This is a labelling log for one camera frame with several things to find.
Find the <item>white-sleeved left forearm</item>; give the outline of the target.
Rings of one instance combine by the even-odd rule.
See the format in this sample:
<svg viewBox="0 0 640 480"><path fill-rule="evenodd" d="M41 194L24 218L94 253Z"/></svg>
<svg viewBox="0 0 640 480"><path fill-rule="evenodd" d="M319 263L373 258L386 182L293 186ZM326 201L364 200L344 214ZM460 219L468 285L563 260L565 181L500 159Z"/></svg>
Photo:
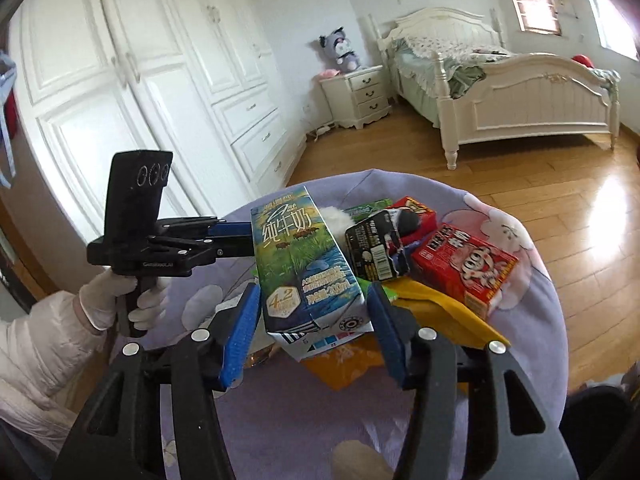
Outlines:
<svg viewBox="0 0 640 480"><path fill-rule="evenodd" d="M76 415L55 395L80 373L104 335L80 322L70 292L37 302L28 315L1 323L1 419L58 453Z"/></svg>

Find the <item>white-gloved left hand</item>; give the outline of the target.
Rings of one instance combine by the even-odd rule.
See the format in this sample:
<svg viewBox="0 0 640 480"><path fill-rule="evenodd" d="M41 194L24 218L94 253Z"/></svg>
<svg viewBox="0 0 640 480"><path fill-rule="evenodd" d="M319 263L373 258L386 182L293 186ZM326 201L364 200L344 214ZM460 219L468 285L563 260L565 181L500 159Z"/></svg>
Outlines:
<svg viewBox="0 0 640 480"><path fill-rule="evenodd" d="M79 304L89 323L99 332L110 328L116 318L116 299L133 292L138 280L133 276L106 270L79 291ZM137 307L128 314L136 330L150 330L164 317L168 305L169 278L156 283L137 299Z"/></svg>

